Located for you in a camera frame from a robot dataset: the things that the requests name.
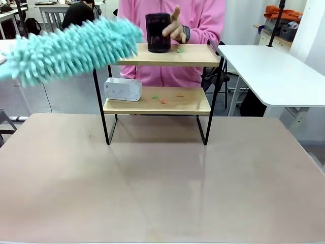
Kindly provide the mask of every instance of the black mug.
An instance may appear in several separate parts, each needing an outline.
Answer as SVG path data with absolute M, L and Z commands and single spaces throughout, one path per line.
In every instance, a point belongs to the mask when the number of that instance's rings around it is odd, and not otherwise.
M 163 36 L 163 30 L 170 25 L 170 14 L 147 14 L 147 41 L 148 51 L 165 53 L 171 49 L 171 36 Z

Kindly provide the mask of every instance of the hand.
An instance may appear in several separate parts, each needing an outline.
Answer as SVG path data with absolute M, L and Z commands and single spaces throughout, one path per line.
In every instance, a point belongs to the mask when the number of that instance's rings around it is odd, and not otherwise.
M 164 37 L 168 36 L 169 34 L 171 35 L 171 39 L 181 42 L 181 43 L 186 43 L 186 34 L 183 31 L 183 26 L 178 20 L 178 16 L 181 13 L 181 9 L 177 5 L 175 8 L 175 11 L 171 14 L 171 24 L 168 25 L 163 31 L 162 35 Z

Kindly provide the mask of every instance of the white desk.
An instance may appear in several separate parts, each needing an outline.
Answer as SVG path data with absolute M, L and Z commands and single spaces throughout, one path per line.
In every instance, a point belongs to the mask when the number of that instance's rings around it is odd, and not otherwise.
M 325 107 L 325 77 L 290 54 L 267 46 L 219 46 L 219 50 L 239 74 L 229 116 L 243 82 L 267 105 L 265 117 L 280 118 L 285 108 L 295 114 L 291 132 L 310 107 Z
M 95 6 L 100 6 L 104 4 L 103 2 L 95 2 Z M 46 25 L 45 25 L 45 20 L 44 20 L 44 15 L 46 17 L 47 23 L 50 24 L 51 26 L 51 31 L 54 32 L 54 28 L 53 28 L 53 24 L 55 25 L 56 28 L 59 28 L 59 26 L 57 25 L 56 19 L 57 21 L 61 22 L 61 17 L 60 14 L 63 14 L 63 17 L 66 13 L 66 11 L 68 10 L 70 5 L 68 4 L 54 4 L 54 5 L 33 5 L 33 7 L 38 7 L 40 9 L 40 13 L 41 13 L 41 18 L 42 21 L 44 23 L 44 27 L 45 27 L 45 31 L 48 32 Z
M 27 7 L 27 6 L 28 6 L 28 3 L 21 3 L 21 6 L 23 6 L 23 7 Z M 10 7 L 11 7 L 12 9 L 17 9 L 17 5 L 15 5 L 15 4 L 11 4 Z
M 0 32 L 1 32 L 1 35 L 2 35 L 3 39 L 6 39 L 6 37 L 5 37 L 4 30 L 2 29 L 2 26 L 1 26 L 1 22 L 6 21 L 8 19 L 12 19 L 12 22 L 14 23 L 16 34 L 19 35 L 18 26 L 17 26 L 16 19 L 15 19 L 15 13 L 18 13 L 17 9 L 12 10 L 12 11 L 7 12 L 7 13 L 0 14 Z

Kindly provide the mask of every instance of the two-tier shelf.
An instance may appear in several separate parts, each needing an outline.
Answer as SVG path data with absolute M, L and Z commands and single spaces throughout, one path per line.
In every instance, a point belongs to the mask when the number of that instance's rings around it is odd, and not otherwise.
M 199 125 L 202 141 L 207 145 L 213 111 L 218 94 L 215 88 L 210 107 L 206 95 L 202 89 L 206 68 L 218 67 L 217 82 L 221 77 L 221 70 L 224 57 L 216 54 L 217 47 L 214 43 L 208 41 L 208 45 L 179 44 L 172 45 L 168 53 L 151 53 L 148 51 L 147 44 L 139 44 L 138 56 L 122 59 L 118 65 L 146 65 L 146 66 L 183 66 L 183 67 L 203 67 L 201 88 L 180 88 L 180 87 L 143 87 L 141 99 L 138 102 L 119 101 L 106 99 L 102 106 L 102 98 L 97 79 L 96 70 L 93 72 L 95 81 L 98 103 L 100 106 L 101 117 L 104 127 L 106 143 L 109 145 L 114 134 L 118 114 L 141 114 L 141 115 L 195 115 Z M 111 67 L 108 66 L 109 77 L 112 77 Z M 159 98 L 166 99 L 167 104 L 162 104 L 159 99 L 153 99 L 152 96 L 158 95 Z M 114 114 L 115 122 L 113 123 L 110 135 L 108 135 L 105 114 Z M 206 134 L 204 135 L 199 116 L 209 116 Z

